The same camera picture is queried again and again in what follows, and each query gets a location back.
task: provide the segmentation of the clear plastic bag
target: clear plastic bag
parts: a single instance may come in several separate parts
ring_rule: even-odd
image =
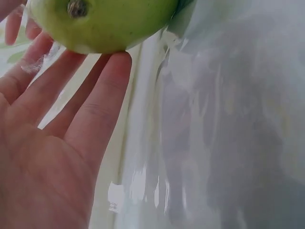
[[[138,75],[116,229],[305,228],[304,10],[197,0],[173,18]]]

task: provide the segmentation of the palm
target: palm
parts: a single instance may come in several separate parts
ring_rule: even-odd
[[[36,73],[22,64],[38,60],[51,44],[39,35],[0,78],[0,228],[88,227],[96,177],[128,84],[129,55],[102,55],[57,117],[38,129],[85,59],[64,52],[27,89]]]
[[[89,166],[57,137],[33,126],[21,126],[16,131],[29,136],[26,142],[0,143],[6,149],[1,161],[10,179],[4,182],[10,191],[4,194],[10,206],[7,214],[15,216],[21,210],[23,215],[22,221],[6,219],[13,224],[9,228],[23,228],[24,219],[31,224],[35,219],[38,225],[45,224],[44,228],[87,228],[95,184]],[[16,138],[10,135],[1,139],[11,142]],[[47,215],[41,214],[43,209],[48,210]]]

